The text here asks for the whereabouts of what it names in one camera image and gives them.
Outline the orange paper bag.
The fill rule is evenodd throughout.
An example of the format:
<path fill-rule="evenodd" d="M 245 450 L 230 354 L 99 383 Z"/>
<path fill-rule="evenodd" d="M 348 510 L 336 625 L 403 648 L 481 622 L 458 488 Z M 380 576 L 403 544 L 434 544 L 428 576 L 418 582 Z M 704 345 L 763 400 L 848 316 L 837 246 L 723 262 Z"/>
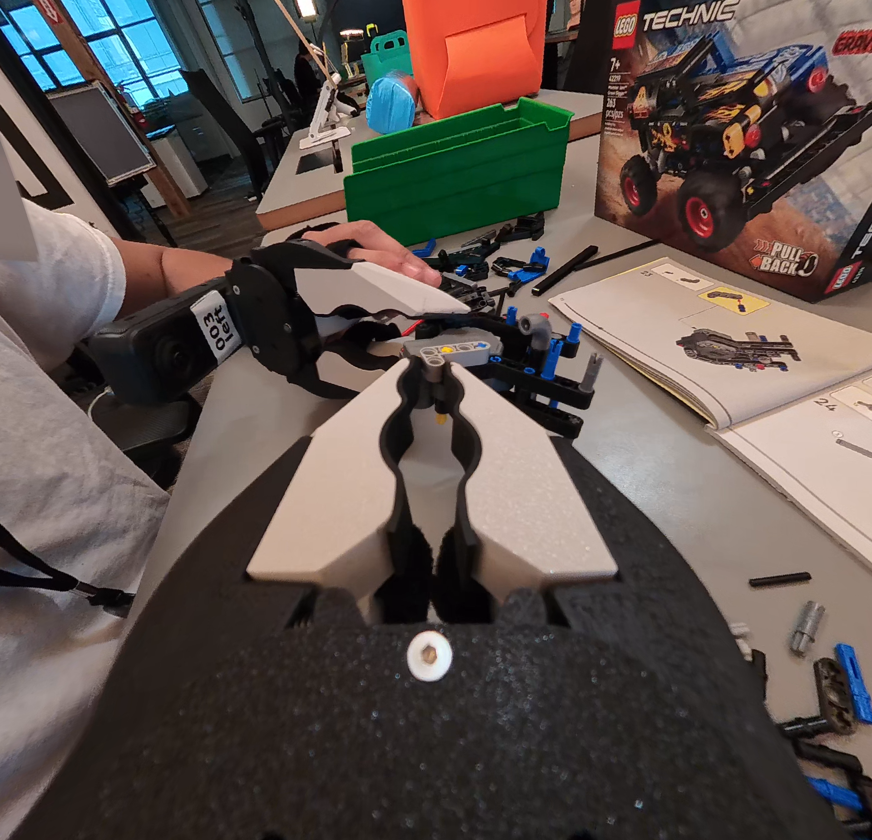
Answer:
<path fill-rule="evenodd" d="M 548 0 L 402 0 L 424 108 L 445 119 L 538 93 Z"/>

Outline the blue thin beam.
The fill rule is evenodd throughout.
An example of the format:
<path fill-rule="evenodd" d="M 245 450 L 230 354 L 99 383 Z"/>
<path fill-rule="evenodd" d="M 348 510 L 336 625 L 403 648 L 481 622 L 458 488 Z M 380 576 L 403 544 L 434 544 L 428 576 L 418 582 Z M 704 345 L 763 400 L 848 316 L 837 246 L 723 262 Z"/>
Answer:
<path fill-rule="evenodd" d="M 862 674 L 856 650 L 847 643 L 839 642 L 834 647 L 834 653 L 845 672 L 856 718 L 859 722 L 870 725 L 872 722 L 871 696 Z"/>

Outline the black mesh chair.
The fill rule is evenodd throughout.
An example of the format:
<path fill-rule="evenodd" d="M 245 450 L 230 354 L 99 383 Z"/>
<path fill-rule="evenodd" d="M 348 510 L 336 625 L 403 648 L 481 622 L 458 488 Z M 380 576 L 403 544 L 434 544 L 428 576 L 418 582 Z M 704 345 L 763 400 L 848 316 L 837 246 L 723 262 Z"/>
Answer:
<path fill-rule="evenodd" d="M 234 111 L 205 71 L 202 69 L 197 71 L 181 70 L 180 75 L 186 82 L 189 91 L 200 101 L 239 150 L 248 170 L 254 195 L 256 199 L 261 200 L 269 180 L 263 145 Z"/>

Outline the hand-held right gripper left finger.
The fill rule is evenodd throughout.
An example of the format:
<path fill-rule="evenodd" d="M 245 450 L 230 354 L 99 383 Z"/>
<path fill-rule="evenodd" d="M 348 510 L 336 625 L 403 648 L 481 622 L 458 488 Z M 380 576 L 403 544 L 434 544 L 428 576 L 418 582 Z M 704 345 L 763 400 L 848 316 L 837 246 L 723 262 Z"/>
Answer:
<path fill-rule="evenodd" d="M 383 618 L 419 618 L 420 532 L 398 466 L 419 391 L 419 361 L 401 358 L 314 431 L 251 578 L 373 595 Z"/>

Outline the grey axle connector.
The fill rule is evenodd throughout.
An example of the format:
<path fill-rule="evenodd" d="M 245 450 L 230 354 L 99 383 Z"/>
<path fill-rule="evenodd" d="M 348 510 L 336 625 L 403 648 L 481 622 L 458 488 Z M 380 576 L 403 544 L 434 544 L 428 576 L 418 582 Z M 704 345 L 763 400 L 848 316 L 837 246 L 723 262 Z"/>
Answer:
<path fill-rule="evenodd" d="M 806 656 L 815 642 L 825 612 L 825 606 L 815 601 L 808 601 L 801 608 L 788 643 L 792 654 L 797 657 Z"/>

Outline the teal tote bag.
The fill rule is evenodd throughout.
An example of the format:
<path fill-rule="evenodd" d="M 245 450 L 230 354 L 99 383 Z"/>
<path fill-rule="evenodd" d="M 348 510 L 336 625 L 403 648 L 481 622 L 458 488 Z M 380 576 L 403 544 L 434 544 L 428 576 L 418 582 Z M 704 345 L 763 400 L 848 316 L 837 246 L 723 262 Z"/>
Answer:
<path fill-rule="evenodd" d="M 369 86 L 391 71 L 413 76 L 408 36 L 404 30 L 374 36 L 370 51 L 362 55 L 361 61 Z"/>

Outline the window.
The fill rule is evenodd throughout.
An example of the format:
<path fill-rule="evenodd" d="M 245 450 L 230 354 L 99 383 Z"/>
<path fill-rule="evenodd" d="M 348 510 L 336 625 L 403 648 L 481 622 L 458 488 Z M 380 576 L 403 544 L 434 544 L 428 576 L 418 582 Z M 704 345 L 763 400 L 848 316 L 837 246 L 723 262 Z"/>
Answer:
<path fill-rule="evenodd" d="M 186 93 L 173 42 L 151 0 L 60 0 L 107 76 L 137 107 Z M 30 0 L 1 0 L 2 32 L 45 92 L 84 82 Z"/>

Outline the long black beam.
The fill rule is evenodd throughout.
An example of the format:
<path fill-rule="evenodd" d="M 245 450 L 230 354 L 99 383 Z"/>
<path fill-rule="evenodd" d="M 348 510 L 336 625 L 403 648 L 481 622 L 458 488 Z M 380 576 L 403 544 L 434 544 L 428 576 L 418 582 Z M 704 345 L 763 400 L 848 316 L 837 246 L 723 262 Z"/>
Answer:
<path fill-rule="evenodd" d="M 592 259 L 597 253 L 598 247 L 596 245 L 587 246 L 562 266 L 550 273 L 546 278 L 540 280 L 539 283 L 531 289 L 531 295 L 534 297 L 543 296 L 546 292 L 561 283 L 563 279 L 580 269 L 583 264 Z"/>

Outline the scattered small brick pieces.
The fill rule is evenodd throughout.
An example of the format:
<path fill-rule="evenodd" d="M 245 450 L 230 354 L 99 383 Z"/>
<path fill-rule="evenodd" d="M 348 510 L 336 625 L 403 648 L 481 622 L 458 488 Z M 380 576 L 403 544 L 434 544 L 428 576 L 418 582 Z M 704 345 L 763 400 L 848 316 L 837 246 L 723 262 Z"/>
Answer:
<path fill-rule="evenodd" d="M 824 744 L 816 743 L 818 737 L 847 730 L 851 732 L 853 725 L 833 725 L 825 715 L 796 717 L 777 724 L 779 732 L 787 738 L 794 754 L 799 760 L 835 771 L 844 776 L 844 784 L 832 780 L 808 777 L 809 783 L 817 794 L 827 802 L 834 811 L 844 810 L 849 818 L 840 820 L 839 824 L 852 838 L 871 838 L 871 779 L 866 775 L 860 760 L 849 753 L 834 749 Z"/>

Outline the person's left forearm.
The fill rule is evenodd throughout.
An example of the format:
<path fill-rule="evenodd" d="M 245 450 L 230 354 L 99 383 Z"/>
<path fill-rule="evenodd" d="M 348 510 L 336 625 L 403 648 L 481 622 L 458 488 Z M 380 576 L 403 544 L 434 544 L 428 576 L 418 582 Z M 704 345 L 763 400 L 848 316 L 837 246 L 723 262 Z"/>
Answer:
<path fill-rule="evenodd" d="M 125 303 L 139 309 L 218 278 L 228 258 L 197 250 L 112 239 L 125 267 Z"/>

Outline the pile of loose brick pieces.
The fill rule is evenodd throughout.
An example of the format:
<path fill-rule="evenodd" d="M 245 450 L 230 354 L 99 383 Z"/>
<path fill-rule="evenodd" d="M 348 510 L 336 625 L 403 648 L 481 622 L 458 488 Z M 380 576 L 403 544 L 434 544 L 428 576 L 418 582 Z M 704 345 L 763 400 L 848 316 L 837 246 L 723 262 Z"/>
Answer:
<path fill-rule="evenodd" d="M 453 251 L 437 249 L 436 239 L 431 238 L 425 247 L 414 249 L 412 253 L 438 270 L 445 285 L 451 283 L 446 276 L 462 279 L 465 283 L 484 283 L 496 276 L 507 281 L 503 294 L 513 297 L 521 287 L 546 274 L 550 258 L 541 246 L 536 247 L 525 261 L 503 256 L 500 251 L 518 241 L 538 241 L 544 235 L 545 227 L 543 211 L 524 214 L 499 229 L 477 235 Z"/>

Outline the monster truck set box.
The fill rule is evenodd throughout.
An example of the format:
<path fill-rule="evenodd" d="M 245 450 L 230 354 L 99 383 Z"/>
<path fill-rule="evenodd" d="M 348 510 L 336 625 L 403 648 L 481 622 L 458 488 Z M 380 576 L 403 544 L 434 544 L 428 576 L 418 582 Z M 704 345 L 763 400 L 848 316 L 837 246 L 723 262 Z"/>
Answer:
<path fill-rule="evenodd" d="M 597 217 L 808 302 L 870 284 L 871 0 L 613 0 Z"/>

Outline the white cabinet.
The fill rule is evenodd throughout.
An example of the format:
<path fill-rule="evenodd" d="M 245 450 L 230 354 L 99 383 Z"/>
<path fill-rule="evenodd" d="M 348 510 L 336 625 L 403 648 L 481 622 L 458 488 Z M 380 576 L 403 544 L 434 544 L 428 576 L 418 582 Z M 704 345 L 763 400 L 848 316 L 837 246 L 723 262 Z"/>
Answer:
<path fill-rule="evenodd" d="M 208 190 L 202 171 L 181 138 L 177 126 L 152 131 L 147 134 L 147 138 L 186 198 L 195 198 Z"/>

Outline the wooden post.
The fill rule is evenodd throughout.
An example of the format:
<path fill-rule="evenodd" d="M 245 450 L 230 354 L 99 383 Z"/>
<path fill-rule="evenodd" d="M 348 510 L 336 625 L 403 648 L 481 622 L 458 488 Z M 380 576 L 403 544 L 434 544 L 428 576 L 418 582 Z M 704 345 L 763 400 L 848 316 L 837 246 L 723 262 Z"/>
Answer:
<path fill-rule="evenodd" d="M 148 140 L 145 127 L 137 121 L 136 116 L 132 113 L 132 109 L 126 104 L 119 90 L 110 80 L 61 0 L 30 1 L 37 7 L 42 17 L 45 18 L 55 37 L 60 41 L 60 45 L 70 56 L 71 61 L 77 66 L 82 76 L 87 81 L 100 82 L 107 93 L 119 104 L 128 124 L 134 129 L 136 135 L 142 139 L 149 155 L 154 160 L 155 167 L 150 173 L 159 194 L 173 216 L 190 216 L 191 208 L 188 199 Z"/>

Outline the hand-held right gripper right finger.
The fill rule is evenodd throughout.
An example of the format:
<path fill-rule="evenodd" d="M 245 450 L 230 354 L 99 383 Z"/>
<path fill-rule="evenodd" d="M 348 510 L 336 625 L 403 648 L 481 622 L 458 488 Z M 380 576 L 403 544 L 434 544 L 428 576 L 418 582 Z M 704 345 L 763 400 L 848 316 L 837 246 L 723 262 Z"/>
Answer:
<path fill-rule="evenodd" d="M 446 391 L 473 579 L 498 602 L 520 588 L 613 579 L 617 563 L 546 430 L 460 364 L 446 367 Z"/>

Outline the person's white t-shirt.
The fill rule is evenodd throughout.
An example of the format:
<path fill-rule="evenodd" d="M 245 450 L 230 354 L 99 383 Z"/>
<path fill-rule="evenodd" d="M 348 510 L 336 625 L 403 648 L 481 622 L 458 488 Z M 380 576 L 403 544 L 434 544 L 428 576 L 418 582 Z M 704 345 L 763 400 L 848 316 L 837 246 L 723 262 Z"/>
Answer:
<path fill-rule="evenodd" d="M 48 375 L 118 315 L 124 264 L 78 217 L 24 206 L 38 256 L 1 267 L 2 525 L 61 572 L 132 591 L 168 495 Z M 71 750 L 124 627 L 81 596 L 2 588 L 2 837 Z"/>

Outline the black toy chassis assembly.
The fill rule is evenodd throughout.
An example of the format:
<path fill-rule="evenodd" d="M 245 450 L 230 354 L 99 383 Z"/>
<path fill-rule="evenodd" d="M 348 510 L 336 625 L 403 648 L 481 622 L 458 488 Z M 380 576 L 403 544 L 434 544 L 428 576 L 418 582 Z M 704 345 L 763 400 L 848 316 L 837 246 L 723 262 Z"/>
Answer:
<path fill-rule="evenodd" d="M 421 363 L 417 407 L 432 407 L 440 422 L 456 416 L 462 388 L 451 366 L 462 366 L 547 431 L 576 439 L 583 420 L 560 407 L 588 409 L 603 364 L 594 353 L 581 380 L 558 374 L 561 358 L 578 355 L 582 331 L 573 322 L 569 333 L 556 333 L 547 314 L 520 315 L 514 306 L 505 315 L 491 310 L 422 318 L 402 334 L 404 357 Z"/>

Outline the thin black rod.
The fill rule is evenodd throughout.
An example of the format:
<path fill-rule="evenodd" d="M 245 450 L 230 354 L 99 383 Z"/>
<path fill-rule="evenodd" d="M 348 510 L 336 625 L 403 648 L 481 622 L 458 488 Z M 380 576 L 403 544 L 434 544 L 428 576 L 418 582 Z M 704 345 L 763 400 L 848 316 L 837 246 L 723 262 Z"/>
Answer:
<path fill-rule="evenodd" d="M 660 243 L 661 243 L 661 241 L 658 239 L 651 239 L 651 240 L 647 240 L 647 241 L 640 243 L 640 244 L 636 244 L 636 245 L 633 245 L 630 247 L 619 249 L 619 250 L 614 251 L 612 253 L 609 253 L 605 256 L 591 259 L 587 263 L 587 267 L 590 268 L 590 267 L 594 267 L 594 266 L 597 266 L 599 264 L 606 263 L 608 261 L 611 261 L 611 260 L 614 260 L 617 258 L 627 257 L 629 255 L 636 254 L 639 251 L 642 251 L 642 250 L 645 250 L 648 248 L 652 248 L 654 246 L 658 246 L 658 245 L 660 245 Z"/>

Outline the instruction booklet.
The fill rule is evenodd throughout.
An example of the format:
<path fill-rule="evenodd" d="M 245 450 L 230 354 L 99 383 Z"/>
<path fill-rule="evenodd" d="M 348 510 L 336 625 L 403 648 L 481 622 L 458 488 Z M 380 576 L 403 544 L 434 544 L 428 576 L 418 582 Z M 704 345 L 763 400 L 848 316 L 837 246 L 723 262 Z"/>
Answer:
<path fill-rule="evenodd" d="M 871 335 L 664 257 L 550 303 L 871 563 Z"/>

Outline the green plastic bin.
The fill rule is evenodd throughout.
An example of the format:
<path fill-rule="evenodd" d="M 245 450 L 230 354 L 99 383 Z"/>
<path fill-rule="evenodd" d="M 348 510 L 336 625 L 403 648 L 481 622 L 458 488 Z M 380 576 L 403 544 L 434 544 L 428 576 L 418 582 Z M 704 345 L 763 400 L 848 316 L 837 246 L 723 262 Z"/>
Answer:
<path fill-rule="evenodd" d="M 347 218 L 411 245 L 555 209 L 571 119 L 522 98 L 359 142 Z"/>

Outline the dark grey short beam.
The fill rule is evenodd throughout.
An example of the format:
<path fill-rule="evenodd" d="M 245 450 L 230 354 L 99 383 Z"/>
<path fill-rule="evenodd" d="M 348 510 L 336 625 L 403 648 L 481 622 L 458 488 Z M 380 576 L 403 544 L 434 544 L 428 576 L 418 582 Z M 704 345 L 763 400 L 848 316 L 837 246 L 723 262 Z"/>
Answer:
<path fill-rule="evenodd" d="M 820 716 L 828 731 L 851 736 L 856 731 L 854 703 L 842 665 L 831 658 L 813 662 L 813 674 L 819 700 Z"/>

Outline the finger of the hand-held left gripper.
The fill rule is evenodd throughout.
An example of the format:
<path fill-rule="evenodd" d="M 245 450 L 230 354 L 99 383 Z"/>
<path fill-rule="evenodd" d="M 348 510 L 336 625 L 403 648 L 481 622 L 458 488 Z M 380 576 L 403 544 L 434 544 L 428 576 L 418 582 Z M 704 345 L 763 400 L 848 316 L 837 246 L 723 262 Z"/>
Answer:
<path fill-rule="evenodd" d="M 302 301 L 320 318 L 468 314 L 470 307 L 441 289 L 365 261 L 337 259 L 325 267 L 295 268 Z"/>
<path fill-rule="evenodd" d="M 317 318 L 322 354 L 320 377 L 379 377 L 402 360 L 398 325 L 376 318 Z"/>

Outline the blue wrapped roll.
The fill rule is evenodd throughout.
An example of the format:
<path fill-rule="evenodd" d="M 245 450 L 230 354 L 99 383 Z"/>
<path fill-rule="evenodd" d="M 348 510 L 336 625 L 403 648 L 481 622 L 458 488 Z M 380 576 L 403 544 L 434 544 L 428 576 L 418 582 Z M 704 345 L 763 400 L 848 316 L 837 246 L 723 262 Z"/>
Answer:
<path fill-rule="evenodd" d="M 414 77 L 391 70 L 372 83 L 367 97 L 368 126 L 379 134 L 395 134 L 414 125 L 420 89 Z"/>

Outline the dark framed board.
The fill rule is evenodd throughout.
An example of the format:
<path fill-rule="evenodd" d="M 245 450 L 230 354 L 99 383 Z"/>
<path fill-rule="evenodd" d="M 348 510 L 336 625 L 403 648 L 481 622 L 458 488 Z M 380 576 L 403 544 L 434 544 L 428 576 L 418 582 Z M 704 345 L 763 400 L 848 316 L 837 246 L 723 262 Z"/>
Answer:
<path fill-rule="evenodd" d="M 156 168 L 142 139 L 100 82 L 47 93 L 47 98 L 108 185 Z"/>

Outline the white stand with wooden board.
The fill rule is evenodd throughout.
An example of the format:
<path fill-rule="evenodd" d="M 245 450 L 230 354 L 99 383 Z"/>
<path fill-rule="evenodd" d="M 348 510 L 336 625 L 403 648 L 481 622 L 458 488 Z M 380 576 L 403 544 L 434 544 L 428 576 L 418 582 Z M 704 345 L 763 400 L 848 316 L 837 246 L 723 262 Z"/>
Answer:
<path fill-rule="evenodd" d="M 352 130 L 343 124 L 343 117 L 352 117 L 359 112 L 351 104 L 345 104 L 338 98 L 340 74 L 329 68 L 330 61 L 326 52 L 318 53 L 317 49 L 308 42 L 283 2 L 281 0 L 274 1 L 307 52 L 314 56 L 315 63 L 324 76 L 317 106 L 309 126 L 309 133 L 307 137 L 301 139 L 300 149 L 315 148 L 350 136 Z"/>

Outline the person's left hand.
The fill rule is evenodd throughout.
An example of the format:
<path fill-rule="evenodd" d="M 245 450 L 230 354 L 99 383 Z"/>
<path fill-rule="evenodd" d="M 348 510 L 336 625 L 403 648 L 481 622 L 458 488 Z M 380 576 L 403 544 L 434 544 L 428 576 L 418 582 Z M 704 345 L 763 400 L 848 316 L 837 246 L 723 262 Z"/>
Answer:
<path fill-rule="evenodd" d="M 323 246 L 346 240 L 354 241 L 358 246 L 348 250 L 349 260 L 373 263 L 435 288 L 441 285 L 439 272 L 430 268 L 423 259 L 413 255 L 373 222 L 336 224 L 320 231 L 300 231 L 298 235 Z"/>

